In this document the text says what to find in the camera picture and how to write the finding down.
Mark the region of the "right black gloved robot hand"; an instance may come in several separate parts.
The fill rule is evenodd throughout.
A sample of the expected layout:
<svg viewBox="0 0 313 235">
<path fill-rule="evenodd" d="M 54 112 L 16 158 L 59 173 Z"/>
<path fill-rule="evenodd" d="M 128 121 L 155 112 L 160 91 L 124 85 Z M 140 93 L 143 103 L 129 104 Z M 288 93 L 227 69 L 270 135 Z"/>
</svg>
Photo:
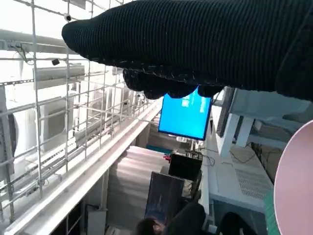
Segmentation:
<svg viewBox="0 0 313 235">
<path fill-rule="evenodd" d="M 148 99 L 224 87 L 313 99 L 310 0 L 136 0 L 67 23 L 62 37 Z"/>
</svg>

